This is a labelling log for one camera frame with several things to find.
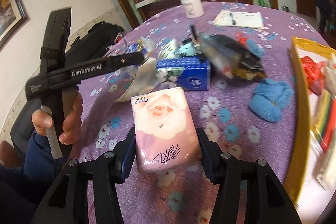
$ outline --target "black bag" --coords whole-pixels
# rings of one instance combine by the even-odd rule
[[[69,67],[87,60],[103,57],[108,47],[114,44],[114,40],[124,29],[119,25],[113,25],[104,21],[95,24],[86,36],[79,37],[65,54],[65,66]],[[39,99],[26,102],[10,131],[14,149],[22,163],[28,148],[28,141],[34,131],[32,114],[41,108]]]

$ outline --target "screw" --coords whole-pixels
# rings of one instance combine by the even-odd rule
[[[104,154],[104,157],[107,158],[107,159],[110,159],[110,158],[114,157],[114,153],[112,151],[107,151]]]
[[[266,162],[266,160],[264,160],[264,159],[259,159],[259,160],[258,160],[258,164],[261,165],[261,166],[265,166],[266,163],[267,163],[267,162]]]
[[[221,157],[224,159],[229,159],[231,158],[231,154],[228,152],[221,153]]]
[[[75,160],[75,159],[69,160],[69,162],[68,162],[68,165],[70,165],[70,166],[75,166],[76,164],[77,164],[77,160]]]

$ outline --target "blue box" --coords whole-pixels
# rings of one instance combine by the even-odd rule
[[[184,90],[209,90],[210,62],[199,61],[198,56],[160,59],[156,65],[156,75],[163,86],[180,86]]]

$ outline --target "floral tablecloth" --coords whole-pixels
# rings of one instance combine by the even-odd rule
[[[268,77],[284,80],[294,87],[295,77],[289,58],[291,38],[298,36],[325,44],[320,34],[305,20],[290,13],[269,8],[238,4],[206,2],[202,17],[188,19],[182,6],[163,11],[126,35],[128,44],[140,37],[148,37],[155,44],[157,56],[162,46],[172,38],[178,41],[190,34],[194,23],[198,32],[224,34],[234,38],[242,32],[265,49],[262,58]],[[212,21],[222,9],[237,12],[261,12],[264,30],[217,27]],[[109,55],[122,54],[123,42],[114,45]],[[124,140],[134,125],[130,102],[115,103],[130,85],[134,75],[123,77],[120,71],[85,80],[79,86],[84,99],[84,143],[74,149],[80,161],[94,160],[112,150]],[[255,161],[263,158],[284,181],[294,143],[296,100],[282,110],[278,123],[262,120],[248,108],[252,91],[257,83],[245,87],[227,85],[219,75],[211,80],[208,91],[187,91],[187,98],[195,127],[203,127],[209,139],[216,141],[223,151],[238,159]],[[118,198],[124,222],[128,223],[208,223],[216,200],[218,185],[206,179],[202,166],[171,170],[162,174],[137,172],[134,162],[130,177],[117,185]],[[242,191],[246,184],[242,182]],[[95,223],[92,184],[88,190],[90,223]],[[238,222],[244,222],[240,210]]]

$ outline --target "picture frame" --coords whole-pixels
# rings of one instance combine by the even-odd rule
[[[0,49],[27,18],[21,0],[0,0]]]

